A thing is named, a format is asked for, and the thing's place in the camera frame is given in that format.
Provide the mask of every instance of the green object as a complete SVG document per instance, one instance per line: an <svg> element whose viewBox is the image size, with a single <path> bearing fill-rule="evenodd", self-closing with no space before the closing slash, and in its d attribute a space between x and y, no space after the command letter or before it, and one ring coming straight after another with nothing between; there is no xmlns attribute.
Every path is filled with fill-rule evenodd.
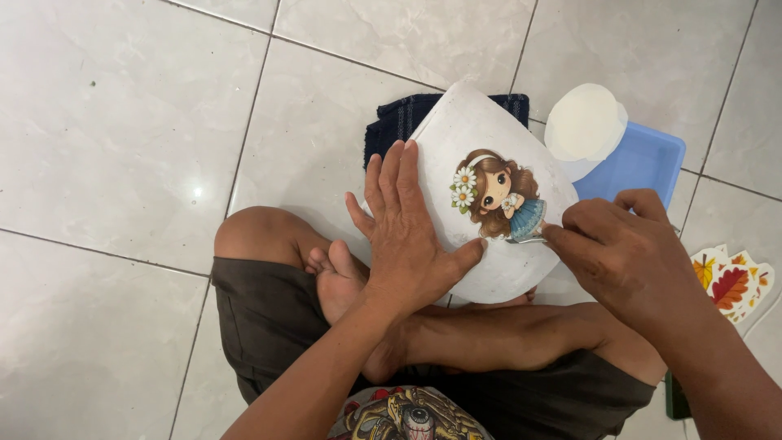
<svg viewBox="0 0 782 440"><path fill-rule="evenodd" d="M665 374L665 412L671 420L684 420L692 417L690 403L681 384L669 371Z"/></svg>

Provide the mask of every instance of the brown shorts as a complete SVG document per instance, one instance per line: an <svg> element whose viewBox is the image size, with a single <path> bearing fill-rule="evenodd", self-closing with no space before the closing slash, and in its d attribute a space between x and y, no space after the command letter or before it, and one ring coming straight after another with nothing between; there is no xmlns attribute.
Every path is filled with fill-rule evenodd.
<svg viewBox="0 0 782 440"><path fill-rule="evenodd" d="M215 258L212 284L225 357L251 403L328 330L315 278L289 265ZM402 384L436 388L497 440L617 435L655 391L583 349L538 371L400 373L384 385ZM371 386L359 376L351 394Z"/></svg>

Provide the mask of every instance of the blue dress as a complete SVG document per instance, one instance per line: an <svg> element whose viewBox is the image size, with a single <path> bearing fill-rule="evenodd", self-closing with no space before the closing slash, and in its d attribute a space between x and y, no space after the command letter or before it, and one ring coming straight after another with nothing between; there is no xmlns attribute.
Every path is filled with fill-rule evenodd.
<svg viewBox="0 0 782 440"><path fill-rule="evenodd" d="M543 217L546 216L545 200L524 200L522 206L518 207L511 217L511 238L520 240L526 236L532 235L540 224L543 223Z"/></svg>

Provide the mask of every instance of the cartoon girl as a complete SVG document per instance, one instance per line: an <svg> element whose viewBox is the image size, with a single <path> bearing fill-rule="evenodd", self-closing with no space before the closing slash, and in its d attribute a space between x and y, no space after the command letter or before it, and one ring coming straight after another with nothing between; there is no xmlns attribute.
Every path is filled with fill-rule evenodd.
<svg viewBox="0 0 782 440"><path fill-rule="evenodd" d="M519 168L491 150L475 150L457 167L450 187L453 203L462 214L480 223L480 235L508 241L540 235L546 202L529 169Z"/></svg>

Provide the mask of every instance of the white headband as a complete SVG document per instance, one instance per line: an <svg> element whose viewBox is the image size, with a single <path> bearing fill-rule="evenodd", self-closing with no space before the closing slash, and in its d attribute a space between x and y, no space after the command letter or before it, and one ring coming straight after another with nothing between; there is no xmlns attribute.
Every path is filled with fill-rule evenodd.
<svg viewBox="0 0 782 440"><path fill-rule="evenodd" d="M492 157L493 159L497 159L495 156L492 156L491 154L481 154L480 156L476 157L475 159L470 160L470 164L467 165L467 166L469 168L475 167L478 164L478 162L480 162L481 160L484 160L484 159L488 159L490 157Z"/></svg>

